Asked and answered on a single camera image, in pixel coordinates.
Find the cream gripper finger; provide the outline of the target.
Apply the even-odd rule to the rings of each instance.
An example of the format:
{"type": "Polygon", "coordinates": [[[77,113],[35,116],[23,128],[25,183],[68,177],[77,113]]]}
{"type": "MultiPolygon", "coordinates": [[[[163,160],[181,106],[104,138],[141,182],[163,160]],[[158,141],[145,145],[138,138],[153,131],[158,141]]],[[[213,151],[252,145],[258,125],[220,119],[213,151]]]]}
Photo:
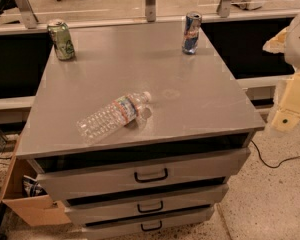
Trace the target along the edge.
{"type": "Polygon", "coordinates": [[[285,52],[285,40],[287,29],[282,29],[274,37],[269,39],[264,45],[263,50],[269,53],[277,54],[285,52]]]}
{"type": "Polygon", "coordinates": [[[300,71],[285,81],[271,127],[280,132],[291,131],[300,122],[300,71]]]}

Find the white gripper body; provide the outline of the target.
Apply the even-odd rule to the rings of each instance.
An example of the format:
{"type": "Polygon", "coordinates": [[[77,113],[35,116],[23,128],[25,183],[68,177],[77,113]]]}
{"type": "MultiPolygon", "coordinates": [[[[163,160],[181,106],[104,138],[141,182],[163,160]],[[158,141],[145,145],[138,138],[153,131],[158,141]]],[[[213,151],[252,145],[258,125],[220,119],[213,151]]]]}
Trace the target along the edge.
{"type": "Polygon", "coordinates": [[[300,12],[287,27],[285,61],[300,69],[300,12]]]}

